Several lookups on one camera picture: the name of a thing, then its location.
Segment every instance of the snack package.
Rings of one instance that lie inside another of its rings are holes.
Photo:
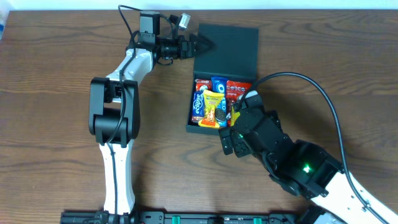
[[[195,82],[197,83],[195,91],[211,90],[211,81],[196,79]]]
[[[203,92],[196,91],[193,93],[192,103],[192,122],[199,122],[205,115],[205,101]]]
[[[226,100],[225,97],[221,100],[221,103],[217,106],[216,109],[216,120],[221,128],[225,128],[227,125],[226,122]]]
[[[212,91],[203,91],[203,98],[205,99],[205,116],[198,124],[201,127],[220,128],[216,121],[216,108],[223,100],[224,93],[213,93]]]
[[[213,92],[216,93],[225,93],[226,92],[226,82],[227,78],[224,77],[212,77],[211,84],[213,85]],[[217,106],[216,109],[216,120],[221,128],[225,128],[227,125],[226,122],[226,99],[225,97],[221,100],[221,103]]]
[[[213,85],[213,92],[225,93],[227,78],[224,77],[212,77],[211,84]]]
[[[227,101],[227,118],[228,126],[233,126],[239,113],[235,113],[232,104],[238,101],[238,97],[243,95],[249,88],[251,83],[241,83],[228,80],[226,82],[226,101]]]

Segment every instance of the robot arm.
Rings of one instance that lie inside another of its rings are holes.
[[[369,208],[377,211],[386,223],[398,221],[393,211],[351,175],[355,188],[367,202],[364,207],[351,189],[343,165],[326,150],[310,142],[293,142],[283,133],[276,111],[266,111],[256,91],[249,92],[240,108],[235,105],[235,110],[240,113],[235,125],[219,130],[226,155],[252,154],[284,190],[312,200],[346,223],[380,223]]]
[[[158,12],[141,11],[141,27],[136,31],[138,43],[132,37],[119,67],[106,78],[96,77],[91,81],[89,129],[96,136],[104,159],[104,211],[111,218],[130,214],[135,202],[131,187],[131,151],[140,126],[138,85],[160,58],[191,58],[196,51],[194,35],[190,36],[193,41],[185,40],[183,35],[158,37],[162,16]],[[171,18],[179,29],[185,29],[189,21],[187,14],[180,18],[171,15]],[[104,106],[122,100],[126,104],[123,113],[122,108]]]

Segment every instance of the box lid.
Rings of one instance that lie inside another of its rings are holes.
[[[194,75],[205,73],[242,82],[256,79],[258,29],[200,24],[198,36],[212,42],[213,47],[195,57]]]

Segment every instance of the green led light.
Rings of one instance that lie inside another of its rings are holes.
[[[306,164],[303,170],[304,172],[309,173],[311,171],[311,167],[308,164]]]

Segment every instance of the red snack package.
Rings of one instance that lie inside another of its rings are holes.
[[[239,96],[243,95],[249,88],[251,83],[241,83],[228,80],[226,82],[226,102],[227,102],[227,119],[228,127],[231,126],[231,108],[232,103],[235,103]]]
[[[205,91],[205,90],[211,91],[211,81],[210,80],[196,79],[195,82],[197,83],[196,88],[195,88],[196,91]]]

